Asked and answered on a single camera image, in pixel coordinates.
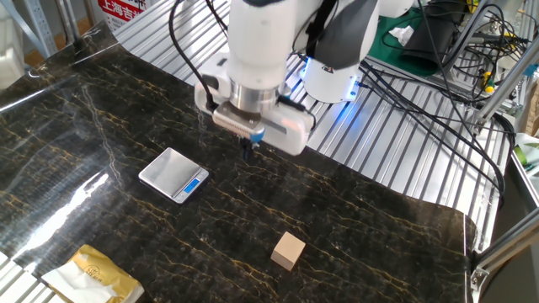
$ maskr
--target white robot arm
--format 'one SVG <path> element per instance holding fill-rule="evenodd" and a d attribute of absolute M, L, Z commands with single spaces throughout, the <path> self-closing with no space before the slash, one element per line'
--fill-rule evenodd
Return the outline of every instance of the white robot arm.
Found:
<path fill-rule="evenodd" d="M 412 1 L 232 0 L 230 53 L 213 56 L 200 69 L 218 106 L 208 109 L 201 83 L 195 86 L 196 105 L 243 138 L 300 154 L 315 121 L 284 96 L 291 51 L 305 52 L 321 66 L 318 77 L 328 68 L 333 74 L 347 68 L 355 72 L 371 48 L 381 8 L 393 17 L 399 10 L 405 13 Z"/>

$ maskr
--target digital scale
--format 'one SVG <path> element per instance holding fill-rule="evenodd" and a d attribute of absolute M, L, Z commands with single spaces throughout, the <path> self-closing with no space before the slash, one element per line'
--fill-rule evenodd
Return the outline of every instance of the digital scale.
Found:
<path fill-rule="evenodd" d="M 183 204 L 209 175 L 200 165 L 169 147 L 138 178 L 165 197 Z"/>

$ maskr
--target corrugated metal surface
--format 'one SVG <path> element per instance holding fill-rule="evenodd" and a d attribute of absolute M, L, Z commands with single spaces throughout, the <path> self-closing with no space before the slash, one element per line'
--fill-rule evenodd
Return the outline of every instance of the corrugated metal surface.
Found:
<path fill-rule="evenodd" d="M 193 85 L 193 73 L 168 36 L 168 14 L 172 4 L 169 0 L 161 1 L 118 29 L 115 36 L 132 54 Z M 228 1 L 216 0 L 215 7 L 227 22 Z M 196 66 L 201 66 L 219 51 L 228 51 L 226 37 L 202 0 L 181 3 L 174 28 L 180 46 Z M 479 230 L 477 249 L 482 251 L 490 244 L 499 201 L 499 193 L 492 184 L 454 152 L 428 136 L 422 126 L 410 119 L 410 114 L 391 106 L 369 88 L 360 88 L 352 102 L 323 104 L 314 100 L 305 93 L 298 77 L 304 64 L 298 57 L 290 58 L 287 83 L 293 88 L 292 98 L 305 104 L 317 116 L 318 125 L 308 142 L 309 147 L 390 189 L 470 215 Z M 387 69 L 376 63 L 374 66 Z M 450 101 L 435 90 L 396 77 L 387 76 L 386 80 L 430 113 L 458 120 Z M 461 105 L 458 110 L 465 117 L 472 113 L 471 109 Z M 493 170 L 477 153 L 438 125 L 425 118 L 422 120 L 460 154 L 494 177 Z M 451 126 L 466 136 L 461 124 L 451 122 Z M 510 147 L 508 138 L 500 132 L 500 125 L 491 123 L 487 127 L 492 130 L 484 130 L 478 140 L 504 171 Z"/>
<path fill-rule="evenodd" d="M 0 252 L 0 302 L 63 303 L 64 300 Z"/>

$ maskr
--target wooden cube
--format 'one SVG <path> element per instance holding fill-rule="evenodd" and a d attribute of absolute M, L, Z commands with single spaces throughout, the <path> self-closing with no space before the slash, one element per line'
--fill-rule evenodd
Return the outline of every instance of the wooden cube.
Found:
<path fill-rule="evenodd" d="M 291 271 L 302 254 L 303 248 L 305 248 L 305 243 L 287 231 L 277 243 L 271 254 L 271 259 Z"/>

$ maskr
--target black marble tabletop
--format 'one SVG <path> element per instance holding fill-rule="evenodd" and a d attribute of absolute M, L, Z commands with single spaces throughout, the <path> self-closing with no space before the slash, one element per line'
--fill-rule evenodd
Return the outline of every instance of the black marble tabletop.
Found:
<path fill-rule="evenodd" d="M 172 147 L 211 172 L 178 206 L 138 180 Z M 193 88 L 125 51 L 104 24 L 0 95 L 0 251 L 38 276 L 83 244 L 155 302 L 463 302 L 475 226 L 306 149 L 237 137 Z M 291 272 L 270 260 L 289 231 Z"/>

